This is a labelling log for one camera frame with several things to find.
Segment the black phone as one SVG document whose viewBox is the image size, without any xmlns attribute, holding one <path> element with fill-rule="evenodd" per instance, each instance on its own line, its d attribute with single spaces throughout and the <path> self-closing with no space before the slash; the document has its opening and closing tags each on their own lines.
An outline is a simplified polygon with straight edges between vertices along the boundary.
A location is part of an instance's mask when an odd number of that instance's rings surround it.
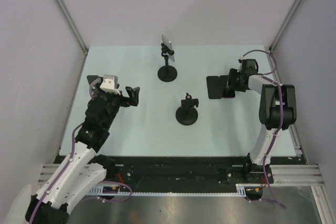
<svg viewBox="0 0 336 224">
<path fill-rule="evenodd" d="M 219 76 L 207 76 L 207 93 L 211 100 L 218 100 L 222 98 L 221 82 Z"/>
</svg>

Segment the rusty base phone stand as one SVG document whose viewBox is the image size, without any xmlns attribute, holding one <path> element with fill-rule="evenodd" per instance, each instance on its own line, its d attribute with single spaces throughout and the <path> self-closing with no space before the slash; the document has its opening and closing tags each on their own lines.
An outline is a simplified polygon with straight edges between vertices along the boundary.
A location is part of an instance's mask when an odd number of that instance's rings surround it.
<svg viewBox="0 0 336 224">
<path fill-rule="evenodd" d="M 99 76 L 89 75 L 87 76 L 87 80 L 89 83 L 89 93 L 92 94 L 93 87 L 101 82 L 101 78 Z"/>
</svg>

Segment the black stand holding white phone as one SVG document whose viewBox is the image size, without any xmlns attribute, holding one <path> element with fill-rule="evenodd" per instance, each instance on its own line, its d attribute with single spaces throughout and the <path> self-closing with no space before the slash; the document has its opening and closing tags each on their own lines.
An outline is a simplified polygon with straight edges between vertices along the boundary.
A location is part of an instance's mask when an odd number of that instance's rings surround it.
<svg viewBox="0 0 336 224">
<path fill-rule="evenodd" d="M 161 56 L 164 58 L 165 60 L 165 65 L 162 66 L 158 72 L 158 78 L 163 81 L 163 82 L 171 82 L 174 81 L 177 78 L 177 70 L 175 67 L 169 65 L 169 58 L 167 55 L 164 55 L 164 53 L 162 52 L 163 48 L 161 46 Z"/>
</svg>

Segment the black stand holding purple phone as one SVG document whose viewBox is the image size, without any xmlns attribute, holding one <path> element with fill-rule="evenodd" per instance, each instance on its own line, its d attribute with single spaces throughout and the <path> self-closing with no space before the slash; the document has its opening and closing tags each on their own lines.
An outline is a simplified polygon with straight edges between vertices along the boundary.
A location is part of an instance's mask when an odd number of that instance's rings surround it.
<svg viewBox="0 0 336 224">
<path fill-rule="evenodd" d="M 181 100 L 180 107 L 176 110 L 175 117 L 179 124 L 190 126 L 198 119 L 199 100 L 193 99 L 189 93 L 186 93 L 185 99 Z"/>
</svg>

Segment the white silver phone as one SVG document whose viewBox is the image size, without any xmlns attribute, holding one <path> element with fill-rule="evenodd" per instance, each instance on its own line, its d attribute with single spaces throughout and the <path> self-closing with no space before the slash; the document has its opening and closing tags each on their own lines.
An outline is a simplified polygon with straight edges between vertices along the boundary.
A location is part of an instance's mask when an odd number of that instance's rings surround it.
<svg viewBox="0 0 336 224">
<path fill-rule="evenodd" d="M 162 43 L 161 43 L 161 46 L 163 48 L 163 53 L 164 55 L 167 55 L 168 58 L 174 62 L 175 61 L 175 52 L 173 50 L 173 47 L 172 47 L 172 43 L 171 41 L 165 36 L 165 35 L 161 35 L 161 38 L 162 38 Z"/>
</svg>

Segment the purple phone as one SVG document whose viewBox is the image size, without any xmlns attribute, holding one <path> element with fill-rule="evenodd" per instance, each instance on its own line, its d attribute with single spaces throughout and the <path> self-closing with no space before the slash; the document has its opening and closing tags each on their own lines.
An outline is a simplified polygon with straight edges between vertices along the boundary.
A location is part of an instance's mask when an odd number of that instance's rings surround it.
<svg viewBox="0 0 336 224">
<path fill-rule="evenodd" d="M 228 76 L 223 75 L 219 76 L 220 80 L 220 90 L 222 93 L 222 98 L 234 98 L 235 97 L 235 91 L 231 89 L 228 85 Z"/>
</svg>

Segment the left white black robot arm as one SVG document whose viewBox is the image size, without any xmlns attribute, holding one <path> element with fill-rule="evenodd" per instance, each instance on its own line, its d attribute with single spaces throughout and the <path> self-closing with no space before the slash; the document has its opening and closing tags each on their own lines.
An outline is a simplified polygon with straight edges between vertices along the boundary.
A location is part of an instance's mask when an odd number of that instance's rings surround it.
<svg viewBox="0 0 336 224">
<path fill-rule="evenodd" d="M 85 120 L 72 132 L 69 154 L 31 197 L 25 214 L 29 223 L 66 223 L 75 206 L 98 183 L 112 181 L 117 173 L 113 159 L 98 154 L 110 135 L 110 127 L 121 107 L 139 104 L 140 88 L 104 91 L 95 85 L 85 111 Z"/>
</svg>

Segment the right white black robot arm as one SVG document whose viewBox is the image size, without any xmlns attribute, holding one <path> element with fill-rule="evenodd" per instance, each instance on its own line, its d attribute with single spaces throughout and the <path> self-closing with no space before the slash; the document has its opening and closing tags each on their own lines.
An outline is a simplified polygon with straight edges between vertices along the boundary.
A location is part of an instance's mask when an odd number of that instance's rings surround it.
<svg viewBox="0 0 336 224">
<path fill-rule="evenodd" d="M 246 182 L 259 183 L 268 178 L 267 168 L 274 145 L 282 133 L 296 121 L 295 87 L 290 84 L 280 84 L 264 74 L 259 74 L 255 59 L 239 59 L 238 62 L 240 67 L 231 68 L 229 71 L 222 97 L 234 98 L 236 92 L 247 90 L 260 94 L 258 116 L 261 129 L 242 168 L 242 176 Z"/>
</svg>

